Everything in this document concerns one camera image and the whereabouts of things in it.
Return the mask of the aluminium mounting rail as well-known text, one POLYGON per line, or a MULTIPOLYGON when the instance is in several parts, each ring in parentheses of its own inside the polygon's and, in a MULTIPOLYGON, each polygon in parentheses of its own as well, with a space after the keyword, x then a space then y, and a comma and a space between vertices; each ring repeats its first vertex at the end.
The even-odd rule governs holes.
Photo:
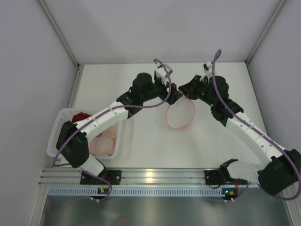
MULTIPOLYGON (((234 186, 247 184, 238 179, 224 182, 215 169, 110 168, 105 180, 113 186, 234 186)), ((100 185, 102 181, 78 169, 44 169, 39 185, 100 185)))

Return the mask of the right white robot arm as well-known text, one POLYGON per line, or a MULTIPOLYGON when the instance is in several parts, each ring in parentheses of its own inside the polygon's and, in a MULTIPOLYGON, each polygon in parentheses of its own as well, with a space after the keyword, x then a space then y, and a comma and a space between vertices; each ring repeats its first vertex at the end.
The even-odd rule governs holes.
POLYGON ((238 136, 260 161, 226 161, 218 169, 224 182, 241 179, 257 183, 270 195, 277 195, 298 182, 301 171, 300 153, 295 149, 286 150, 255 126, 243 108, 229 98, 229 86, 223 77, 196 75, 189 83, 180 86, 179 90, 191 100, 200 99, 208 104, 212 116, 238 136))

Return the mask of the red bra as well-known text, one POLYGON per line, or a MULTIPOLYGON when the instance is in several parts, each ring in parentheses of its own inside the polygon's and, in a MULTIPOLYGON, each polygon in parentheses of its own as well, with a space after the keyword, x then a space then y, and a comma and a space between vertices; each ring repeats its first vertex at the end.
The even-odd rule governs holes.
POLYGON ((74 115, 72 117, 71 121, 72 121, 72 123, 76 123, 78 121, 85 120, 85 119, 89 118, 90 116, 91 116, 90 114, 80 112, 80 113, 74 115))

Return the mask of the right aluminium frame post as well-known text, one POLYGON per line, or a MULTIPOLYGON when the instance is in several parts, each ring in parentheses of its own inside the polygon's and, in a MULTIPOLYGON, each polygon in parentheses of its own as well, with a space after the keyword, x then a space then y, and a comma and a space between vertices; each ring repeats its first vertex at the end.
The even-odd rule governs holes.
POLYGON ((247 55, 247 58, 245 60, 245 64, 249 66, 252 59, 254 58, 255 54, 258 52, 259 48, 265 41, 267 35, 269 34, 271 28, 273 27, 274 23, 276 22, 277 18, 287 5, 289 0, 278 0, 275 8, 273 9, 271 15, 269 16, 269 19, 267 20, 266 24, 264 25, 262 31, 260 32, 258 38, 255 41, 255 44, 251 48, 249 54, 247 55))

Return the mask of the white mesh laundry bag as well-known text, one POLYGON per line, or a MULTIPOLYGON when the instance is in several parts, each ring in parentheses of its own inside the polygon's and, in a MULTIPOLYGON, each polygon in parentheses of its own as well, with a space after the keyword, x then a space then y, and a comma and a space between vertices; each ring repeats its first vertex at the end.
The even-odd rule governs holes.
POLYGON ((170 128, 184 130, 194 120, 195 113, 195 104, 190 99, 181 97, 168 107, 165 120, 170 128))

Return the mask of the aluminium frame post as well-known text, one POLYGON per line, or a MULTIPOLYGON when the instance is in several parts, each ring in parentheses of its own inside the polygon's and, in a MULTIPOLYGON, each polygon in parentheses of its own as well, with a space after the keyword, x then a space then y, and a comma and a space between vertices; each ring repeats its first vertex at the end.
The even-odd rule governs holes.
POLYGON ((267 20, 266 24, 264 25, 262 31, 260 32, 258 38, 255 41, 255 44, 251 48, 249 54, 247 55, 247 58, 245 60, 245 64, 249 66, 252 59, 254 58, 255 54, 258 52, 259 48, 265 41, 267 35, 269 34, 271 28, 273 27, 274 23, 276 22, 277 18, 287 5, 289 0, 278 0, 275 8, 273 9, 271 15, 269 16, 269 19, 267 20))
POLYGON ((80 67, 79 62, 77 61, 75 55, 73 54, 70 45, 68 44, 66 38, 64 37, 57 21, 55 20, 51 10, 49 9, 48 5, 44 0, 36 0, 37 4, 41 8, 42 12, 44 13, 47 20, 50 22, 52 29, 54 30, 56 36, 58 37, 59 41, 61 42, 64 50, 66 51, 68 57, 74 64, 75 68, 78 69, 80 67))

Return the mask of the pink garment in basket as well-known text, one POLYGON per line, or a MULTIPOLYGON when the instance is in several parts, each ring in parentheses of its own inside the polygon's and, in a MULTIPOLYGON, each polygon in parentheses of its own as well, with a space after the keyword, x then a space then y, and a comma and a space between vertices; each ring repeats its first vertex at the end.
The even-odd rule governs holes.
POLYGON ((115 153, 118 125, 115 124, 100 133, 89 143, 89 152, 93 156, 110 157, 115 153))

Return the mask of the left aluminium frame post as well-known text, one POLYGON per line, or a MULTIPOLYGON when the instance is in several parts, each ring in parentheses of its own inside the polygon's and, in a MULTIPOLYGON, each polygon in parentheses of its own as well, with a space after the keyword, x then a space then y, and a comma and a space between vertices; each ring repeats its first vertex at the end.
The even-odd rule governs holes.
POLYGON ((61 42, 64 50, 66 51, 68 57, 74 64, 75 68, 78 69, 80 67, 79 62, 77 61, 75 55, 73 54, 70 45, 68 44, 66 38, 64 37, 57 21, 55 20, 51 10, 49 9, 48 5, 44 0, 36 0, 37 4, 41 8, 42 12, 44 13, 47 20, 50 22, 52 29, 54 30, 56 36, 58 37, 59 41, 61 42))

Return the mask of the white plastic laundry basket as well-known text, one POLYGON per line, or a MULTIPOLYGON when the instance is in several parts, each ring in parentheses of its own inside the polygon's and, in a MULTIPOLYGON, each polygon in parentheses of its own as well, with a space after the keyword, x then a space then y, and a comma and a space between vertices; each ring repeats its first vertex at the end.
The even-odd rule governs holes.
MULTIPOLYGON (((58 152, 56 148, 56 144, 58 141, 59 133, 61 131, 61 128, 63 124, 67 121, 71 121, 73 117, 79 113, 85 113, 88 115, 94 115, 97 113, 95 110, 88 110, 88 109, 76 109, 76 108, 65 108, 62 109, 59 113, 58 116, 54 122, 53 129, 50 134, 50 138, 48 141, 48 147, 47 147, 47 154, 50 157, 55 157, 56 153, 58 152)), ((95 157, 99 160, 111 160, 113 159, 119 151, 119 145, 120 142, 123 138, 123 128, 125 126, 124 122, 119 122, 112 127, 110 127, 106 131, 106 135, 113 135, 112 139, 114 141, 114 148, 112 151, 104 151, 102 148, 99 146, 99 141, 101 141, 99 138, 96 138, 94 141, 94 144, 96 144, 96 148, 93 150, 96 151, 95 157)))

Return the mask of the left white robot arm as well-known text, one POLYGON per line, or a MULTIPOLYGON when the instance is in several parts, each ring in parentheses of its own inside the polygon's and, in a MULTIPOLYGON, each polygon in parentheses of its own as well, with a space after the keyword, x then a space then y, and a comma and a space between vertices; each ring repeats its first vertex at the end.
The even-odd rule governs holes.
POLYGON ((129 90, 106 109, 76 123, 65 122, 56 144, 58 154, 73 168, 81 169, 84 178, 94 178, 106 183, 108 170, 89 152, 89 143, 109 127, 131 118, 144 109, 145 102, 160 98, 162 103, 173 105, 181 97, 182 93, 171 81, 164 82, 157 73, 154 76, 140 73, 133 80, 129 90))

